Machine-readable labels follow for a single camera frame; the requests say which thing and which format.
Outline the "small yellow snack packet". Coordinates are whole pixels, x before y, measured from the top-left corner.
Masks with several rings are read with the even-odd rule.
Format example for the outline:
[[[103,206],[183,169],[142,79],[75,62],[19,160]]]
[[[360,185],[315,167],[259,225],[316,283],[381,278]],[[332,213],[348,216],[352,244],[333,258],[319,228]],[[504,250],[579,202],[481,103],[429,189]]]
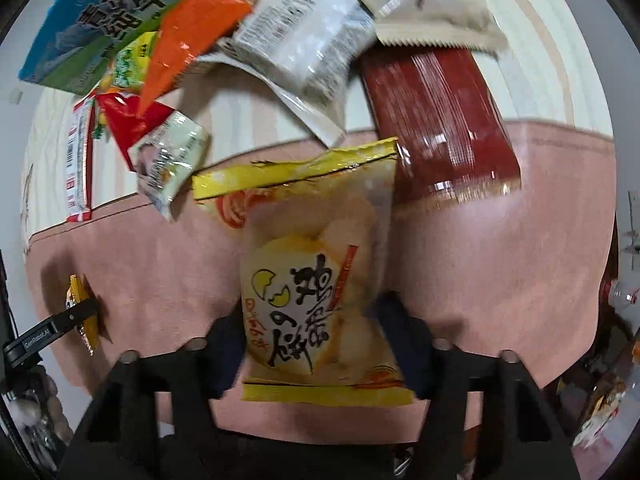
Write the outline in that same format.
[[[99,309],[81,276],[72,274],[65,295],[65,307],[90,356],[100,346]]]

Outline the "yellow egg cracker snack bag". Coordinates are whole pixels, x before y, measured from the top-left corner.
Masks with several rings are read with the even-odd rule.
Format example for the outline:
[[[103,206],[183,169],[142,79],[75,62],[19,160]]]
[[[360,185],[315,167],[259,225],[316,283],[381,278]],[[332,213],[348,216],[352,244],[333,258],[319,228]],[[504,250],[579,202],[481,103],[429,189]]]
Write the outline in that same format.
[[[396,142],[385,139],[194,177],[196,201],[241,237],[245,400],[331,408],[411,402],[373,313],[396,164]]]

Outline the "red white milk carton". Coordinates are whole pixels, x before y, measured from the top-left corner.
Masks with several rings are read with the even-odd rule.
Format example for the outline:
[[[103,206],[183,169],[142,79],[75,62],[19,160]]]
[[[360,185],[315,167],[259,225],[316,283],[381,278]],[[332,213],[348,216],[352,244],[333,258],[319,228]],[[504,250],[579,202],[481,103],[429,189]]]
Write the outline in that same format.
[[[91,219],[95,96],[90,92],[73,107],[65,164],[67,222]]]

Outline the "small white green packet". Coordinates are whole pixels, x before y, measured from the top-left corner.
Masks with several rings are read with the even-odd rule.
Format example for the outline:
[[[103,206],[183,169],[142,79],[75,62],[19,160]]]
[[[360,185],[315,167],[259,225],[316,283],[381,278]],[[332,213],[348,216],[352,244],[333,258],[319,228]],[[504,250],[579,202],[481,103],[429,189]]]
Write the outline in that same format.
[[[201,168],[209,140],[204,128],[175,110],[128,150],[138,192],[166,220],[174,220],[174,200],[194,171]]]

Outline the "dark red snack packet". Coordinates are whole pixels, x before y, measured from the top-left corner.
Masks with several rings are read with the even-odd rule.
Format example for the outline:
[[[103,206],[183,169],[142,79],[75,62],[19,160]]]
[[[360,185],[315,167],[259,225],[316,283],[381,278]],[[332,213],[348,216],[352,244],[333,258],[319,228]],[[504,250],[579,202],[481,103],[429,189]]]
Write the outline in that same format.
[[[396,203],[442,208],[521,187],[520,164],[469,50],[377,46],[360,68],[378,135],[397,141]]]

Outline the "green fruit candy bag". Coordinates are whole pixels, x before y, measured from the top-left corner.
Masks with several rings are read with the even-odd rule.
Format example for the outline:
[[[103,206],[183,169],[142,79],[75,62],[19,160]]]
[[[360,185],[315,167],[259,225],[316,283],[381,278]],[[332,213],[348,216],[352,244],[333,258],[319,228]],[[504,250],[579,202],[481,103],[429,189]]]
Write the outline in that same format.
[[[151,63],[155,38],[155,30],[144,32],[122,48],[108,63],[99,83],[99,92],[139,94]]]

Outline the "blue green cardboard box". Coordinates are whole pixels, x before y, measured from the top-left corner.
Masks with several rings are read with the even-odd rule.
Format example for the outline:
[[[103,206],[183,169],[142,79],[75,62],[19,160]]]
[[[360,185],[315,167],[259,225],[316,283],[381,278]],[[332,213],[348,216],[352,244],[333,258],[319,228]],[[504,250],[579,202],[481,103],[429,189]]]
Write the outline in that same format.
[[[178,0],[56,0],[18,79],[83,96],[117,52]]]

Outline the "orange snack packet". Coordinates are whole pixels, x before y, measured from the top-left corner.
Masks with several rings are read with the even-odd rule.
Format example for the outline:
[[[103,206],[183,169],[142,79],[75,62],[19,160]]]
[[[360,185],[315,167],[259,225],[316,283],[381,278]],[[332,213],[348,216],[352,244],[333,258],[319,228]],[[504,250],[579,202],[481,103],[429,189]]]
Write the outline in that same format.
[[[216,41],[235,29],[256,0],[180,0],[157,31],[138,114],[174,86],[176,78]]]

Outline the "white label snack packet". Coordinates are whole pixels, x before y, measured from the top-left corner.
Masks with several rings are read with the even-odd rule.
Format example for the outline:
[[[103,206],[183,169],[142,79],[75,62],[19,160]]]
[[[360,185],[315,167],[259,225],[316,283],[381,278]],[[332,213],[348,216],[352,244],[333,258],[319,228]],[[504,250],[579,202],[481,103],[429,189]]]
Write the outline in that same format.
[[[232,36],[196,62],[256,77],[335,148],[345,136],[350,66],[374,40],[373,18],[359,0],[257,0]]]

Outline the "beige serrated snack packet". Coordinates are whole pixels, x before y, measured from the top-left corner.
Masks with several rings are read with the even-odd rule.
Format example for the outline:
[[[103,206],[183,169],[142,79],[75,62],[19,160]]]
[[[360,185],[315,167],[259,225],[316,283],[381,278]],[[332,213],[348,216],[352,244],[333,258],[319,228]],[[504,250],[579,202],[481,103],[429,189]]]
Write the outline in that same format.
[[[421,0],[376,23],[386,46],[462,48],[497,53],[509,47],[485,0]]]

